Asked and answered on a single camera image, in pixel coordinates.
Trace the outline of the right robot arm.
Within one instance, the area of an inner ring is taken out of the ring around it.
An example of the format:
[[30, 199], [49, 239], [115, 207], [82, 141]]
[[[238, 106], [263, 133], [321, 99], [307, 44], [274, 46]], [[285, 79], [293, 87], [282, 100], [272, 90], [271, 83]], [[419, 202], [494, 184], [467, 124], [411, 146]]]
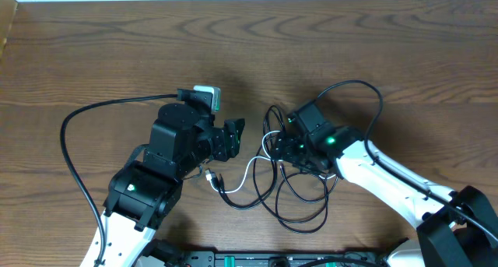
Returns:
[[310, 101], [288, 115], [271, 158], [310, 172], [334, 170], [366, 189], [417, 233], [384, 257], [389, 266], [495, 266], [497, 214], [470, 185], [460, 191], [429, 181], [382, 153], [350, 126], [335, 127]]

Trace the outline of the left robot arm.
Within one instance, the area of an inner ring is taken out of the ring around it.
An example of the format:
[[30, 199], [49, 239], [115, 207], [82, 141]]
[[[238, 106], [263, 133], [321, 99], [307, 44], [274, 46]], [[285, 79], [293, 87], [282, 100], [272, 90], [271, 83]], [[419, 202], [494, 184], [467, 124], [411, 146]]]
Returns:
[[240, 149], [243, 118], [213, 124], [204, 104], [166, 104], [154, 121], [148, 145], [135, 149], [113, 176], [98, 236], [82, 261], [93, 266], [104, 248], [103, 266], [132, 266], [181, 196], [184, 177], [205, 160], [226, 162]]

